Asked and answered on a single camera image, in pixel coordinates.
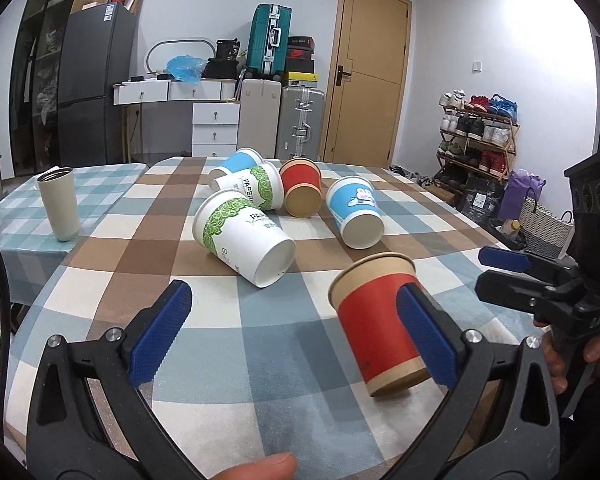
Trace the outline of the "left hand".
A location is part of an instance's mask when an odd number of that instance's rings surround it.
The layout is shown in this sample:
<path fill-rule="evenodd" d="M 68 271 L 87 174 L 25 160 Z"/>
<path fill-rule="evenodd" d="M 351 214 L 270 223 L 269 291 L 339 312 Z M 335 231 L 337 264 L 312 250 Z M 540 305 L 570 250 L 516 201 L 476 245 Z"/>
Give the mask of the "left hand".
<path fill-rule="evenodd" d="M 296 470 L 296 458 L 286 452 L 225 469 L 212 480 L 290 480 Z"/>

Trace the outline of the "right hand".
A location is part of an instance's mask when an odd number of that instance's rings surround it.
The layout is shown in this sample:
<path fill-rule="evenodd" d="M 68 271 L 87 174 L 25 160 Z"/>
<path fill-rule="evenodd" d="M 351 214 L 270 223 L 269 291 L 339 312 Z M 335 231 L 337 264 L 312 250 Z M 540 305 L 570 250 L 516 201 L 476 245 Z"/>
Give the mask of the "right hand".
<path fill-rule="evenodd" d="M 542 348 L 548 370 L 550 371 L 550 379 L 552 380 L 554 391 L 556 394 L 562 394 L 568 387 L 565 372 L 566 362 L 554 348 L 551 332 L 544 334 Z M 586 344 L 583 350 L 583 357 L 585 362 L 595 365 L 590 379 L 590 382 L 595 382 L 597 378 L 600 378 L 600 334 Z"/>

